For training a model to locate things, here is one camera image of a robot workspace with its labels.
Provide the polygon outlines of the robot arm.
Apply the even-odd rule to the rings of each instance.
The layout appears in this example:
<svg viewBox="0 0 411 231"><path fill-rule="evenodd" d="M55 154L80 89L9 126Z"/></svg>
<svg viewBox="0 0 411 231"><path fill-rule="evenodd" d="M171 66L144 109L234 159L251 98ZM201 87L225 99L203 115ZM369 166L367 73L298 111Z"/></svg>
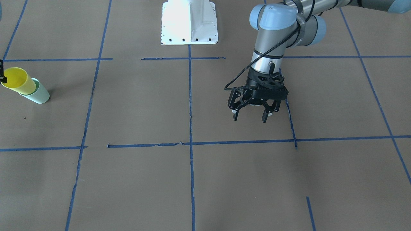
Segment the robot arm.
<svg viewBox="0 0 411 231"><path fill-rule="evenodd" d="M284 76L279 73L287 48L310 46L325 36L327 26L320 14L334 8L358 6L389 13L410 11L409 0L283 0L276 4L255 6L249 16L252 28L258 31L251 63L240 71L248 71L244 86L233 87L229 82L228 107L233 119L248 105L263 106L262 122L279 111L289 91Z"/></svg>

